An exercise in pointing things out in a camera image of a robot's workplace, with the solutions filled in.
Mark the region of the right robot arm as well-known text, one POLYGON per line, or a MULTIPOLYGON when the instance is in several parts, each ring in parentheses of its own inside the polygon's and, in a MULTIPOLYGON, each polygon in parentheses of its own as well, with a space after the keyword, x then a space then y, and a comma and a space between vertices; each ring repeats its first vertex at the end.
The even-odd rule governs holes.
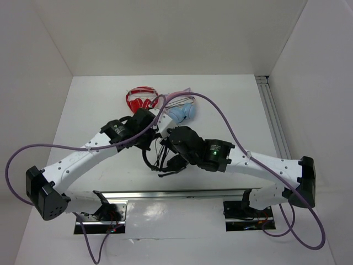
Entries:
POLYGON ((315 207, 315 166, 311 157, 300 160, 243 152, 238 146, 217 139, 203 139, 187 126, 167 129, 167 141, 189 164, 209 172, 240 173, 272 182, 265 188, 243 193, 240 209, 246 216, 273 205, 290 203, 315 207))

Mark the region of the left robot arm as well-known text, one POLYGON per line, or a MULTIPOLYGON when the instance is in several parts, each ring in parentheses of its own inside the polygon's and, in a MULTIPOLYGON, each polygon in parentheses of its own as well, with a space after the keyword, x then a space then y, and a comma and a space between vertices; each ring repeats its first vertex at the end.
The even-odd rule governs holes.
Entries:
POLYGON ((63 213, 82 213, 103 220, 116 211, 116 206, 110 204, 101 192, 73 192, 69 187, 90 169, 125 148, 148 148, 153 130, 148 129, 138 138, 135 135, 144 130, 157 114, 157 109, 139 109, 133 116, 112 120, 82 147, 82 151, 75 151, 43 169, 29 168, 26 171, 26 194, 42 219, 49 221, 63 213))

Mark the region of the black headset with microphone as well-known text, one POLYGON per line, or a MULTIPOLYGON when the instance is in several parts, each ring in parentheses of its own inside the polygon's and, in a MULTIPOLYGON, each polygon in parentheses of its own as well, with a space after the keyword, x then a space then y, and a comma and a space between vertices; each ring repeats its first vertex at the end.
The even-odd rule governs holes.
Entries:
POLYGON ((169 138, 163 140, 159 134, 156 134, 156 137, 153 140, 155 141, 155 144, 157 143, 157 140, 161 140, 159 142, 161 148, 157 152, 157 158, 154 164, 151 164, 148 160, 147 151, 142 150, 142 159, 145 165, 151 171, 159 172, 159 178, 177 174, 186 169, 187 165, 189 164, 188 161, 177 153, 176 149, 169 142, 169 138))

